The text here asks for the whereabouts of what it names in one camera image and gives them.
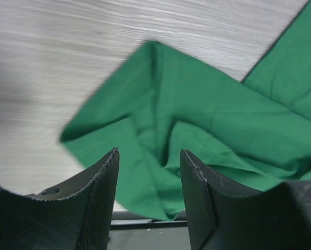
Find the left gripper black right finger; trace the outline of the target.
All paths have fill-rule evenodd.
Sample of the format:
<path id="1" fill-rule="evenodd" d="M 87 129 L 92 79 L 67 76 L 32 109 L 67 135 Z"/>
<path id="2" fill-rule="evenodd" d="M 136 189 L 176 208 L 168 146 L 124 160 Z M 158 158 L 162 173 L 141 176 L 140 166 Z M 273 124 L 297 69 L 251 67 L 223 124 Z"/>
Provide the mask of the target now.
<path id="1" fill-rule="evenodd" d="M 311 249 L 311 181 L 262 192 L 188 150 L 180 172 L 191 249 Z"/>

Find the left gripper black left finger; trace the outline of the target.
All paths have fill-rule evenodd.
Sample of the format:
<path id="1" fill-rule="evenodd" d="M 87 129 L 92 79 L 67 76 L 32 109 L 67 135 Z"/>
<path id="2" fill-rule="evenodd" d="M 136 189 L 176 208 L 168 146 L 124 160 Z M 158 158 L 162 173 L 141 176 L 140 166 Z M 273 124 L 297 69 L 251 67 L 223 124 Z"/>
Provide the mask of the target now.
<path id="1" fill-rule="evenodd" d="M 0 186 L 0 249 L 106 249 L 119 151 L 39 194 Z"/>

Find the green t-shirt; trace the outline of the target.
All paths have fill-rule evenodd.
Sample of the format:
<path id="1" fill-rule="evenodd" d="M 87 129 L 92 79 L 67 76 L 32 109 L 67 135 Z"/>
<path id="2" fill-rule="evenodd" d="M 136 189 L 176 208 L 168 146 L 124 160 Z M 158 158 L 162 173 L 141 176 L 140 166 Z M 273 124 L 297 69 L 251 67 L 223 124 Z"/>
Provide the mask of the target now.
<path id="1" fill-rule="evenodd" d="M 258 190 L 311 180 L 311 1 L 242 81 L 148 41 L 86 101 L 61 144 L 85 167 L 120 151 L 116 201 L 172 220 L 190 150 Z"/>

